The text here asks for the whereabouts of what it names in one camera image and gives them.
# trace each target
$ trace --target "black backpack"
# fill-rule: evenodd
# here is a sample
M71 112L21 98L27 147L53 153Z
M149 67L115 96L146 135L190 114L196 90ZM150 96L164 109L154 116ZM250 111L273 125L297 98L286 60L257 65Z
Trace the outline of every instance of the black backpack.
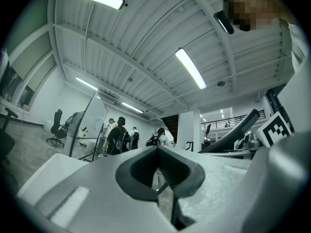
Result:
M128 134L128 131L125 129L125 132L121 131L121 135L118 137L114 148L116 148L121 153L128 151L128 143L131 141L131 137Z
M133 135L133 144L138 144L139 141L139 133L135 132Z
M160 139L155 135L151 136L151 138L146 142L146 147L159 145L161 145Z

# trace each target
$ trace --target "person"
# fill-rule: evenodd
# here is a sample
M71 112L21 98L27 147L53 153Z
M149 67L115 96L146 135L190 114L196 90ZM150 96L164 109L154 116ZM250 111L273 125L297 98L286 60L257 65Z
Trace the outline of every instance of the person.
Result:
M297 72L309 54L308 43L297 21L281 0L223 0L224 13L244 31L271 24L275 18L288 27L292 38L292 62Z
M160 145L164 146L172 146L171 142L169 141L168 137L165 135L165 130L163 128L159 128L157 130L156 134L157 138L159 139ZM165 178L163 174L161 173L160 169L158 168L156 170L157 173L157 184L158 184L158 189L161 188L161 186L165 183Z
M113 128L109 133L104 145L104 151L107 153L108 156L128 151L128 148L126 146L127 139L125 140L125 136L128 136L129 138L129 134L124 128L124 125L125 118L119 117L117 126Z
M100 140L99 143L96 147L95 150L95 156L97 159L100 159L102 157L102 154L104 154L104 156L107 156L106 152L103 151L102 153L102 149L104 146L104 143L107 139L107 136L109 135L110 131L117 125L117 123L114 121L113 118L108 120L108 123L104 123L103 127L102 127L102 133L100 134Z
M138 141L139 141L139 132L137 131L136 127L133 127L132 131L130 132L130 136L132 139L132 150L138 149Z

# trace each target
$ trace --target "railing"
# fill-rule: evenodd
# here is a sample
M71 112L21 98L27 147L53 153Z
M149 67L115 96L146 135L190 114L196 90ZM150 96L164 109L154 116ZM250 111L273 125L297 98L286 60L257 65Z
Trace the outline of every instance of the railing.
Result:
M258 120L264 119L266 118L266 115L264 113L264 110L258 111L259 112L259 118ZM232 126L236 126L238 125L244 117L246 117L247 115L243 115L243 116L236 116L236 117L232 117L232 118L228 118L228 119L223 119L223 120L218 120L218 121L212 121L212 122L204 122L201 123L201 129L203 131L206 131L207 126L210 124L210 129L211 130L215 130L215 129L219 129L219 128L226 128L226 127L232 127Z

